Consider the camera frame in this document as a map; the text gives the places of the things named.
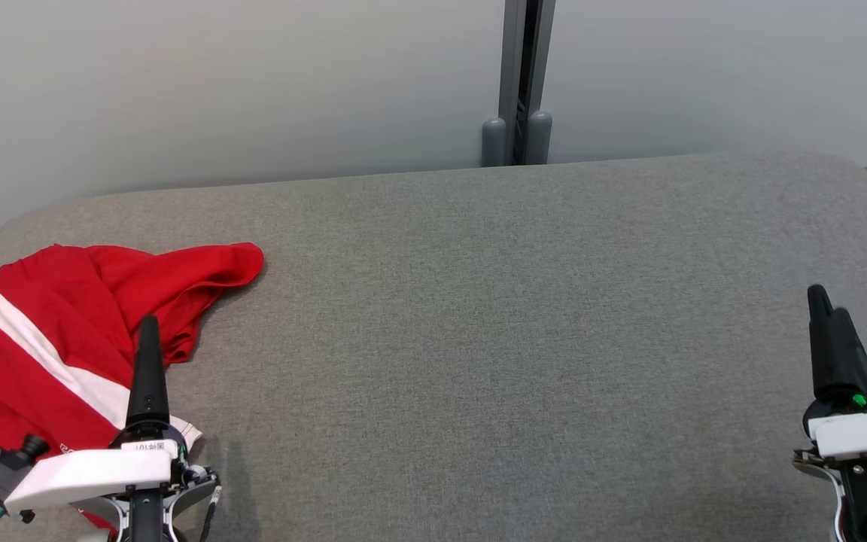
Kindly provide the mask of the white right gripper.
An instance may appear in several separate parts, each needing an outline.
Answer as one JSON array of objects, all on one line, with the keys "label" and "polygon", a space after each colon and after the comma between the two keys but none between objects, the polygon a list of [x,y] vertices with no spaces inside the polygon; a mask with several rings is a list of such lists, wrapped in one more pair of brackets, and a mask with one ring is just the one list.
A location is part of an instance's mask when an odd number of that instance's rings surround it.
[{"label": "white right gripper", "polygon": [[[852,408],[867,412],[867,353],[850,313],[834,309],[822,285],[808,288],[808,308],[815,401],[832,402],[841,385]],[[792,465],[830,483],[830,541],[867,541],[867,413],[809,419],[806,428],[811,446],[796,449]]]}]

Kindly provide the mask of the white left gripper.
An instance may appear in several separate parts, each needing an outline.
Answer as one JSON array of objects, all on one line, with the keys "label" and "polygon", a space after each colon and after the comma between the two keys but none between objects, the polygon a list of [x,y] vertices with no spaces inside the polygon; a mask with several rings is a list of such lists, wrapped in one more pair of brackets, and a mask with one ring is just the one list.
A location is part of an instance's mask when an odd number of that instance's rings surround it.
[{"label": "white left gripper", "polygon": [[[145,412],[164,423],[135,423]],[[190,462],[186,437],[171,425],[160,326],[140,321],[125,428],[110,449],[83,450],[38,461],[3,508],[32,512],[69,505],[109,525],[113,541],[185,541],[175,519],[207,502],[199,539],[209,539],[221,496],[216,470]]]}]

